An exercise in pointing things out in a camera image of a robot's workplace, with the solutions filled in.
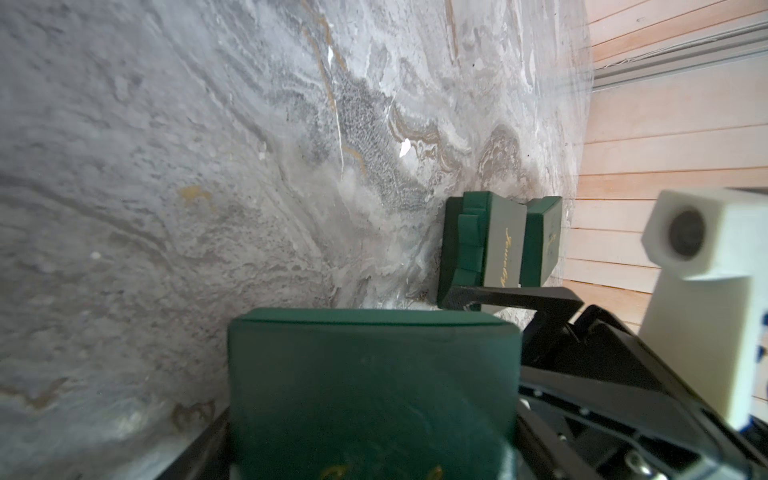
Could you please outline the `small green box lid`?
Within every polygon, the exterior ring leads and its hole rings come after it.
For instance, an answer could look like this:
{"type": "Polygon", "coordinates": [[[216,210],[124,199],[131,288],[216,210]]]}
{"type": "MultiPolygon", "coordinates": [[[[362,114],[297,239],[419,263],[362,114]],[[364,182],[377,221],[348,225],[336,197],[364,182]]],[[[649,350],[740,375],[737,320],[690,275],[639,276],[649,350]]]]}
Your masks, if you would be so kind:
{"type": "Polygon", "coordinates": [[[533,199],[526,204],[526,225],[519,283],[542,287],[558,263],[563,202],[559,196],[533,199]]]}

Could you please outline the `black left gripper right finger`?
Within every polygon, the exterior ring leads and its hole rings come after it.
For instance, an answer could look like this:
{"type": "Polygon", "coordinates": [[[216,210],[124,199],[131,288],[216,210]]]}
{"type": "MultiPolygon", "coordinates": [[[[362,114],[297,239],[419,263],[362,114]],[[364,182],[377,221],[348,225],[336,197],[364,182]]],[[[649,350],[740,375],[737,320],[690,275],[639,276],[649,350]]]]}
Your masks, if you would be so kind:
{"type": "Polygon", "coordinates": [[[537,479],[600,479],[523,401],[516,415],[515,446],[537,479]]]}

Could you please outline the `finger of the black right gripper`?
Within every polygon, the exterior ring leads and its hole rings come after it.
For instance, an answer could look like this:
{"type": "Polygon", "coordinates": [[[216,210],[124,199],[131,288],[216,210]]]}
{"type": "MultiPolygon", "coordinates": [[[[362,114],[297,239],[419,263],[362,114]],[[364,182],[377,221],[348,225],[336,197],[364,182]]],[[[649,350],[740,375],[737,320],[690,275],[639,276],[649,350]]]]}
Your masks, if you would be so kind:
{"type": "Polygon", "coordinates": [[[669,479],[707,479],[725,454],[683,404],[662,392],[523,367],[520,386],[532,399],[628,444],[669,479]]]}
{"type": "Polygon", "coordinates": [[[522,332],[521,364],[537,366],[557,347],[578,339],[569,320],[584,302],[565,287],[452,286],[443,297],[445,309],[469,311],[474,305],[533,311],[533,319],[522,332]]]}

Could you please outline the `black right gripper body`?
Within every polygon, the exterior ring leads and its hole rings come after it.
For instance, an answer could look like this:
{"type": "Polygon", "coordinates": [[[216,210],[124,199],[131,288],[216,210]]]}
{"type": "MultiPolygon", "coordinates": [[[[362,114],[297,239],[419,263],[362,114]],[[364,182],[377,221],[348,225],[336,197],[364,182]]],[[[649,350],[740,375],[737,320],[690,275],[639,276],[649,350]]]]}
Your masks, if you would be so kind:
{"type": "MultiPolygon", "coordinates": [[[[764,479],[767,458],[748,438],[730,427],[680,380],[631,330],[612,314],[588,307],[570,324],[578,339],[557,347],[532,367],[587,379],[662,392],[681,402],[723,449],[722,472],[707,479],[764,479]]],[[[521,388],[525,404],[600,476],[600,479],[669,479],[649,466],[628,444],[570,419],[532,399],[521,388]]],[[[536,478],[521,455],[525,476],[536,478]]]]}

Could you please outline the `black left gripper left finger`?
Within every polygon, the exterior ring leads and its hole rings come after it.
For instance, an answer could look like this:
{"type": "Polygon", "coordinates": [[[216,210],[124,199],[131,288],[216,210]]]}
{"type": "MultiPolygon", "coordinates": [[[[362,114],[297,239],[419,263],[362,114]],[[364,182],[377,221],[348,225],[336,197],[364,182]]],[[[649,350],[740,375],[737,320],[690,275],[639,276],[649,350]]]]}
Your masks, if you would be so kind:
{"type": "Polygon", "coordinates": [[[229,480],[230,409],[225,409],[156,480],[229,480]]]}

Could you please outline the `large green jewelry box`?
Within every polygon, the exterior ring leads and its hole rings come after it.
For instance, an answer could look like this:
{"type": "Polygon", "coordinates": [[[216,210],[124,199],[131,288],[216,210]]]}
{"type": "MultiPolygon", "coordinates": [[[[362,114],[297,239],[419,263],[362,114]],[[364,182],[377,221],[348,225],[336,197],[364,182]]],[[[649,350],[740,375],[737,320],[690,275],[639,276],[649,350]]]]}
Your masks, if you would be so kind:
{"type": "Polygon", "coordinates": [[[446,201],[437,306],[451,287],[518,288],[527,208],[489,191],[446,201]]]}

